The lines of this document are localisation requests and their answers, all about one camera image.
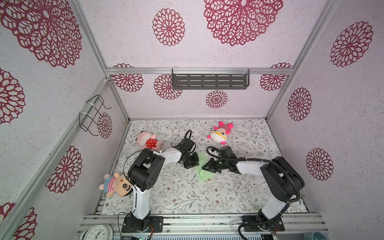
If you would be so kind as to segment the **light green paper sheet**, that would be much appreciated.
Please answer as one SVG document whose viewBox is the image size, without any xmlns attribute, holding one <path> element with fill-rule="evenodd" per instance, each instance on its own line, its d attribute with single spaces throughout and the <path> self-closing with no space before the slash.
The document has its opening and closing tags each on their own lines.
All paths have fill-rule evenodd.
<svg viewBox="0 0 384 240">
<path fill-rule="evenodd" d="M 197 176 L 200 181 L 207 181 L 209 179 L 213 179 L 215 177 L 214 173 L 203 170 L 203 166 L 206 165 L 209 161 L 208 154 L 206 152 L 198 152 L 199 157 L 199 165 L 195 167 Z"/>
</svg>

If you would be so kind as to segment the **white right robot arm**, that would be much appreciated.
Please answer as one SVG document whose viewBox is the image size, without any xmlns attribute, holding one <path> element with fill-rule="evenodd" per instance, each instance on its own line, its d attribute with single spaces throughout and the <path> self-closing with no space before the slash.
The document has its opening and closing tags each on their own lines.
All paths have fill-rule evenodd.
<svg viewBox="0 0 384 240">
<path fill-rule="evenodd" d="M 211 173 L 229 170 L 236 174 L 264 177 L 271 192 L 259 213 L 265 221 L 279 218 L 292 203 L 299 201 L 300 190 L 305 186 L 302 177 L 283 157 L 265 160 L 213 156 L 202 169 Z"/>
</svg>

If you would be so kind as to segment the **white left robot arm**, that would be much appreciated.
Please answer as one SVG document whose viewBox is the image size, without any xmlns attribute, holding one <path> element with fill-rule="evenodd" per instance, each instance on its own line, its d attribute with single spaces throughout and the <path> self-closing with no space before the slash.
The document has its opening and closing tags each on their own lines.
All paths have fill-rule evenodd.
<svg viewBox="0 0 384 240">
<path fill-rule="evenodd" d="M 189 153 L 177 148 L 169 148 L 163 152 L 144 149 L 140 152 L 128 170 L 129 182 L 133 185 L 133 216 L 144 220 L 150 214 L 150 191 L 159 178 L 163 166 L 181 163 L 186 169 L 199 165 L 196 152 Z"/>
</svg>

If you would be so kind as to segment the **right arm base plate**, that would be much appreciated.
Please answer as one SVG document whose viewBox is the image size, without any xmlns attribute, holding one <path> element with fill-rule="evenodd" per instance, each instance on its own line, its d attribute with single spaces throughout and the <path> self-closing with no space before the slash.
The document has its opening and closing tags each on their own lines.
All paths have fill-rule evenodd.
<svg viewBox="0 0 384 240">
<path fill-rule="evenodd" d="M 285 226 L 281 215 L 268 220 L 263 215 L 242 216 L 244 230 L 246 232 L 283 232 Z"/>
</svg>

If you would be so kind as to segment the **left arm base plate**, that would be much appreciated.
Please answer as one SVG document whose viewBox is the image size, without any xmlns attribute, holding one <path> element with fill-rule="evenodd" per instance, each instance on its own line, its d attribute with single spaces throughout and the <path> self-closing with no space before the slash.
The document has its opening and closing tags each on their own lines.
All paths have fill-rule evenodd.
<svg viewBox="0 0 384 240">
<path fill-rule="evenodd" d="M 133 215 L 125 217 L 122 233 L 161 233 L 163 231 L 163 216 L 147 216 L 143 220 Z"/>
</svg>

